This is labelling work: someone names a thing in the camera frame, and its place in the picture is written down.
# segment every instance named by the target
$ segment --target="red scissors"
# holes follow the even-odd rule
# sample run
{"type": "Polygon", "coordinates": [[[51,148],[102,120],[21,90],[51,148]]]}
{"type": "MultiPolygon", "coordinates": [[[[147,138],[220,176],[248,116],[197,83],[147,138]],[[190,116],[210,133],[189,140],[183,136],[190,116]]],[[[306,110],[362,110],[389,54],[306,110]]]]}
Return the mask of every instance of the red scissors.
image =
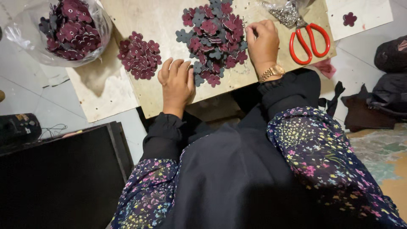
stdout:
{"type": "Polygon", "coordinates": [[[316,57],[324,57],[328,54],[329,49],[330,49],[330,38],[328,33],[325,31],[325,29],[323,29],[321,26],[318,26],[314,23],[308,24],[306,23],[302,17],[300,17],[300,19],[297,21],[297,29],[296,31],[291,35],[291,39],[290,39],[290,54],[291,57],[293,58],[293,60],[300,65],[308,65],[309,63],[311,63],[312,61],[312,52],[309,49],[308,45],[305,43],[304,39],[302,38],[301,35],[301,29],[305,28],[306,31],[308,32],[309,38],[311,40],[311,48],[312,51],[314,52],[314,55],[316,57]],[[315,39],[314,39],[314,34],[312,32],[311,29],[315,29],[318,32],[320,32],[322,34],[322,36],[325,39],[325,44],[326,44],[326,48],[325,48],[325,52],[323,53],[319,53],[317,51],[317,47],[315,46],[315,39]],[[305,52],[308,54],[308,60],[307,61],[301,61],[294,52],[294,38],[295,38],[295,34],[297,34],[297,38],[298,41],[300,42],[301,46],[305,49],[305,52]]]}

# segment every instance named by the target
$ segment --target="gold wristwatch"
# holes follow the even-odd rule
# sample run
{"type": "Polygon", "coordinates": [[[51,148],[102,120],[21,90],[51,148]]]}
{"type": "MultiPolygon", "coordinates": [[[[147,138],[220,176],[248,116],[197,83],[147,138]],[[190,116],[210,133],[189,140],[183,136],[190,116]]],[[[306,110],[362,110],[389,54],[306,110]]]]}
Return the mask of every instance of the gold wristwatch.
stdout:
{"type": "Polygon", "coordinates": [[[283,76],[285,74],[285,70],[278,64],[271,66],[263,75],[261,75],[258,79],[260,83],[264,82],[270,76],[283,76]]]}

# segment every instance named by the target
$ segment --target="white tile floor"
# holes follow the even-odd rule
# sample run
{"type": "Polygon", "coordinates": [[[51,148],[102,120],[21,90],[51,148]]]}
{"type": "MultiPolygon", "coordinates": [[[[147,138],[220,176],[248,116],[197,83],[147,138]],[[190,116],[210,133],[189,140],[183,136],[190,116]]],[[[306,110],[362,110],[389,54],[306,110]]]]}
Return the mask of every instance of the white tile floor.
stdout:
{"type": "MultiPolygon", "coordinates": [[[[323,79],[323,97],[333,97],[333,89],[338,81],[342,81],[346,88],[342,95],[358,93],[363,83],[369,91],[373,89],[384,74],[373,64],[377,46],[407,35],[407,0],[391,0],[391,5],[394,22],[338,42],[338,56],[332,59],[337,72],[332,81],[323,79]]],[[[133,160],[138,162],[146,133],[135,109],[88,123],[70,81],[56,87],[41,88],[33,69],[25,66],[19,50],[10,45],[7,39],[0,42],[0,53],[0,90],[6,93],[6,99],[0,103],[0,115],[34,113],[43,127],[59,123],[67,125],[68,128],[62,133],[111,121],[121,122],[133,160]]],[[[347,112],[347,108],[339,102],[335,117],[340,123],[345,120],[347,112]]]]}

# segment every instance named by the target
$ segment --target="clear plastic bag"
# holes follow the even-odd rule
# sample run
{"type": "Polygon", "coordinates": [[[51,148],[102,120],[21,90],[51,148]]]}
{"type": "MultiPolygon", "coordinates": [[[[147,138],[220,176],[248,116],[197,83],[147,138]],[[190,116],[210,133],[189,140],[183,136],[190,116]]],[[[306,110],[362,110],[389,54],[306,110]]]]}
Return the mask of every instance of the clear plastic bag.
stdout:
{"type": "Polygon", "coordinates": [[[307,13],[309,2],[310,0],[260,0],[257,4],[291,29],[298,19],[307,13]]]}
{"type": "Polygon", "coordinates": [[[25,6],[13,21],[4,29],[6,37],[41,64],[60,67],[79,67],[99,58],[105,50],[112,33],[112,21],[105,10],[95,0],[81,0],[88,5],[88,11],[100,35],[100,47],[87,53],[81,60],[67,60],[54,55],[47,50],[47,36],[39,29],[40,18],[49,18],[50,4],[58,4],[58,0],[42,0],[35,5],[25,6]]]}

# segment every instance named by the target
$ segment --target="cable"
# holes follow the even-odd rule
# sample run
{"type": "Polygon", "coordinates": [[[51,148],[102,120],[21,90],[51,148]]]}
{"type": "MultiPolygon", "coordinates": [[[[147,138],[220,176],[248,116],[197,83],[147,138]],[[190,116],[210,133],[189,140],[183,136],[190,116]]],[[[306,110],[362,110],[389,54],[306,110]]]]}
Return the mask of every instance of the cable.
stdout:
{"type": "Polygon", "coordinates": [[[42,130],[46,130],[46,131],[43,132],[39,138],[42,138],[42,136],[43,136],[45,133],[47,133],[47,132],[49,132],[51,138],[53,138],[53,137],[55,137],[56,135],[60,134],[63,130],[66,130],[67,128],[68,128],[68,126],[65,125],[65,124],[62,124],[62,123],[57,124],[57,125],[55,125],[55,126],[53,126],[53,127],[51,127],[51,128],[41,128],[42,130]],[[59,126],[59,125],[63,125],[63,128],[55,128],[56,126],[59,126]]]}

